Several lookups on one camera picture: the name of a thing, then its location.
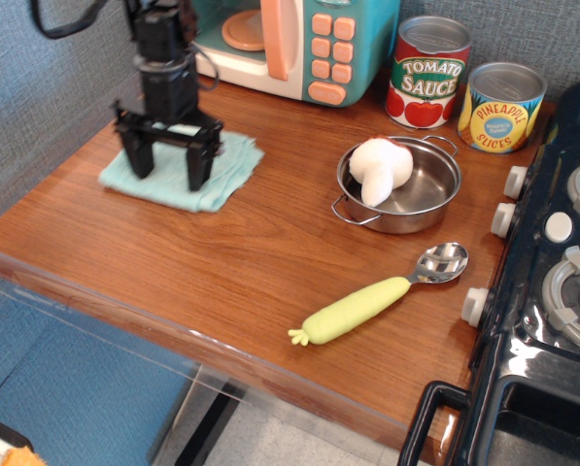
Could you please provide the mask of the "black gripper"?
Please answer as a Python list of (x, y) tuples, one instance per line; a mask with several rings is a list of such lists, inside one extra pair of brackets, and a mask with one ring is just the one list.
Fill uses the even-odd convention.
[(188, 189), (199, 191), (211, 176), (220, 150), (222, 123), (199, 109), (199, 82), (194, 54), (169, 62), (134, 57), (142, 96), (118, 99), (113, 108), (116, 129), (139, 179), (154, 169), (153, 143), (187, 149)]

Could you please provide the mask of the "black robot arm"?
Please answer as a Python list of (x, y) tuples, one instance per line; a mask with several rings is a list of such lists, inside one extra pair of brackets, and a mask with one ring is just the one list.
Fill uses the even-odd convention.
[(143, 100), (129, 107), (114, 104), (130, 168), (144, 179), (154, 169), (155, 143), (180, 148), (185, 151), (188, 189), (198, 191), (220, 152), (223, 124), (199, 108), (196, 13), (189, 1), (128, 1), (126, 9), (143, 91)]

